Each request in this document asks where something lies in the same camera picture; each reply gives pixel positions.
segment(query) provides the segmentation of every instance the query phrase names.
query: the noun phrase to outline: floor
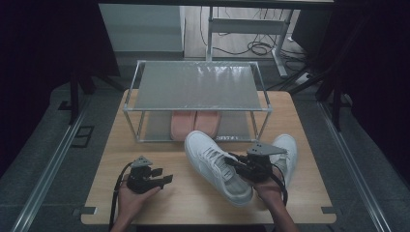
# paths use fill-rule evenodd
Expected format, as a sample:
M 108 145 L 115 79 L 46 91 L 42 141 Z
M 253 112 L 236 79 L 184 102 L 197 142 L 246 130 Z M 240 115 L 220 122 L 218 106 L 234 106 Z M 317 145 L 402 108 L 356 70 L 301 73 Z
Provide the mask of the floor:
M 292 44 L 288 41 L 289 49 L 300 49 Z M 182 60 L 202 57 L 203 55 L 195 55 L 193 52 L 190 56 L 186 54 Z M 253 61 L 255 58 L 265 85 L 270 90 L 280 90 L 283 79 L 278 77 L 271 57 L 235 56 L 228 59 Z M 221 54 L 216 59 L 227 58 Z M 135 69 L 135 65 L 128 61 L 119 58 L 121 77 L 114 77 L 124 86 L 129 86 Z M 294 73 L 294 70 L 302 66 L 300 63 L 291 65 L 287 67 L 289 73 Z M 35 209 L 33 214 L 27 214 L 31 216 L 27 220 L 30 231 L 107 231 L 107 225 L 82 224 L 80 214 L 84 210 L 83 206 L 123 93 L 97 78 L 94 80 L 98 87 L 96 93 L 92 96 L 80 95 L 84 110 L 79 124 L 85 129 L 94 128 L 90 141 L 83 148 L 62 148 L 61 141 L 73 128 L 68 125 L 70 111 L 59 110 L 59 106 L 61 102 L 70 99 L 70 91 L 68 85 L 53 91 L 50 106 L 42 121 L 0 180 L 0 231 L 15 228 L 17 218 L 24 213 L 22 210 L 26 209 L 24 207 L 30 199 L 35 199 L 35 203 L 38 203 L 38 211 Z M 310 86 L 292 98 L 334 205 L 333 212 L 337 214 L 337 221 L 332 224 L 298 224 L 298 227 L 301 231 L 410 231 L 409 189 L 356 122 L 348 106 L 341 109 L 341 132 L 335 131 L 329 123 L 330 103 L 317 102 L 314 97 L 319 84 Z M 74 138 L 71 144 L 81 145 L 84 142 L 79 137 Z M 44 195 L 33 195 L 47 164 L 56 155 L 60 155 L 57 152 L 62 150 L 65 152 L 57 162 L 55 176 L 45 178 L 49 186 L 44 189 Z M 171 228 L 165 227 L 161 231 L 170 230 Z

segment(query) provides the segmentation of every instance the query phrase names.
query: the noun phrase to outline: shoe tongue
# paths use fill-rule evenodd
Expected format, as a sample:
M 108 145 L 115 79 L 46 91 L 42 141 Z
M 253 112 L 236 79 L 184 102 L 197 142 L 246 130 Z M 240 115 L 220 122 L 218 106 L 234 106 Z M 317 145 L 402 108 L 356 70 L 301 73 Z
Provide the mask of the shoe tongue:
M 215 165 L 220 169 L 220 175 L 223 178 L 223 180 L 227 182 L 233 177 L 233 175 L 235 174 L 235 170 L 232 166 L 226 164 L 224 158 L 225 156 L 220 156 L 215 162 Z

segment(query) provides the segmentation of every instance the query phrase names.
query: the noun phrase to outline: black cable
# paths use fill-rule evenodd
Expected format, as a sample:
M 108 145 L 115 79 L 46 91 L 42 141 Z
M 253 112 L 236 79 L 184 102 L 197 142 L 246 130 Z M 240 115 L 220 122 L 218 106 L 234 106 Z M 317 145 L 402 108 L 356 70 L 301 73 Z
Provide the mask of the black cable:
M 108 231 L 112 229 L 114 226 L 114 216 L 115 216 L 115 208 L 117 207 L 117 198 L 118 192 L 120 190 L 121 182 L 123 180 L 124 172 L 126 172 L 127 168 L 131 166 L 132 162 L 128 163 L 124 169 L 121 171 L 121 174 L 118 176 L 117 183 L 115 184 L 114 191 L 112 193 L 112 203 L 111 203 L 111 215 L 109 217 L 109 228 Z

